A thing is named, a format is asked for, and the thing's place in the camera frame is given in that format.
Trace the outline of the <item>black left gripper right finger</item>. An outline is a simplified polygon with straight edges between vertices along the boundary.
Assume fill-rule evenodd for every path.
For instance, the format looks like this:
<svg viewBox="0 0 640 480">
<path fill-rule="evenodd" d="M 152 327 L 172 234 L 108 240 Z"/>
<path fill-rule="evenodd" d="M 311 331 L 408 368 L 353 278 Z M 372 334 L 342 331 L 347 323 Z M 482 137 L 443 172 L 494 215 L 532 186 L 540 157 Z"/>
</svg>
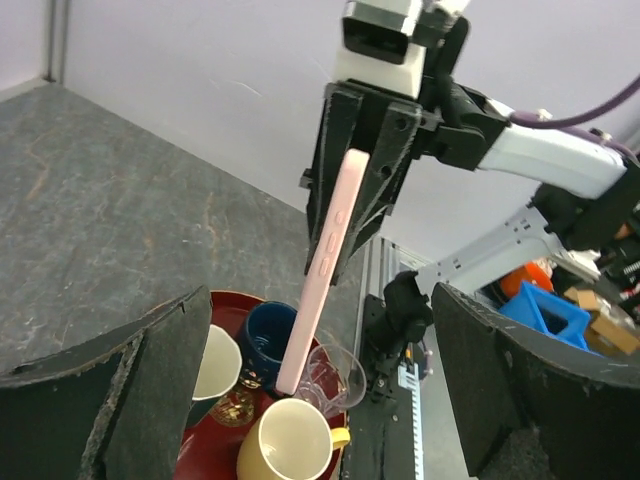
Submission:
<svg viewBox="0 0 640 480">
<path fill-rule="evenodd" d="M 432 295 L 440 357 L 466 468 L 482 479 L 529 431 L 557 479 L 639 476 L 639 367 L 579 350 L 456 288 Z"/>
</svg>

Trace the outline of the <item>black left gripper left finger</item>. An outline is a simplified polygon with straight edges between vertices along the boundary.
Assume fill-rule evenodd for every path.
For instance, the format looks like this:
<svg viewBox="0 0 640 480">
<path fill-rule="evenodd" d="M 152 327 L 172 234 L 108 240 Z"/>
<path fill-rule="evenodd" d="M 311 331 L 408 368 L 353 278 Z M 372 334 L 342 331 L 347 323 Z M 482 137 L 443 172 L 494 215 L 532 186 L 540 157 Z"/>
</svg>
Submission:
<svg viewBox="0 0 640 480">
<path fill-rule="evenodd" d="M 2 478 L 172 478 L 210 320 L 200 286 L 2 372 Z"/>
</svg>

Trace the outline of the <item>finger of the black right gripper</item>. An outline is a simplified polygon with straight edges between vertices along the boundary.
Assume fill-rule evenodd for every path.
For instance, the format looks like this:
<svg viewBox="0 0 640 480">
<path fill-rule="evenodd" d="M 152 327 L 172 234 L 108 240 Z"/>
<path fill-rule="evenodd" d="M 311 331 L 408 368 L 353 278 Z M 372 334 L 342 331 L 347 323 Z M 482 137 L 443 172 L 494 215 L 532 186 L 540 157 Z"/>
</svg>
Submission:
<svg viewBox="0 0 640 480">
<path fill-rule="evenodd" d="M 369 155 L 331 283 L 338 284 L 351 257 L 380 230 L 392 183 L 415 138 L 422 107 L 413 101 L 367 100 L 360 108 L 348 147 Z"/>
<path fill-rule="evenodd" d="M 304 273 L 319 245 L 343 156 L 348 150 L 364 99 L 364 91 L 354 82 L 329 83 L 319 122 L 313 161 L 301 177 L 300 185 L 309 190 L 306 219 L 309 249 Z"/>
</svg>

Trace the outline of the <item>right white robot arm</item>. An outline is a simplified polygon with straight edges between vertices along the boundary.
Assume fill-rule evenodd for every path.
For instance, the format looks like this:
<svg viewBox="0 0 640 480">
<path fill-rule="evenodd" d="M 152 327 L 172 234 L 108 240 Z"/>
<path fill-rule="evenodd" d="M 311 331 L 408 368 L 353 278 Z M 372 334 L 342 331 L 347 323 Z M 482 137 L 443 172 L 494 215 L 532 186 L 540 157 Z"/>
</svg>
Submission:
<svg viewBox="0 0 640 480">
<path fill-rule="evenodd" d="M 581 130 L 578 119 L 542 120 L 454 81 L 468 31 L 463 5 L 451 1 L 348 3 L 313 163 L 302 176 L 307 273 L 338 280 L 423 156 L 539 184 L 502 225 L 422 268 L 424 292 L 437 283 L 472 292 L 558 251 L 597 249 L 638 203 L 639 165 L 622 145 Z"/>
</svg>

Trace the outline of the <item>pink smartphone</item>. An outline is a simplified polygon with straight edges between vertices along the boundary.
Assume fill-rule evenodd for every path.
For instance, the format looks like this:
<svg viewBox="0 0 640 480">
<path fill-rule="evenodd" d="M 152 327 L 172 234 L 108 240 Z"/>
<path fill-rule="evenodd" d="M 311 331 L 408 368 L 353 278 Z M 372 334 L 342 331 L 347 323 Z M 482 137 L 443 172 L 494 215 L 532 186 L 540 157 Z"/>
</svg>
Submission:
<svg viewBox="0 0 640 480">
<path fill-rule="evenodd" d="M 276 390 L 285 395 L 294 394 L 301 379 L 368 161 L 369 155 L 356 149 L 343 158 L 276 381 Z"/>
</svg>

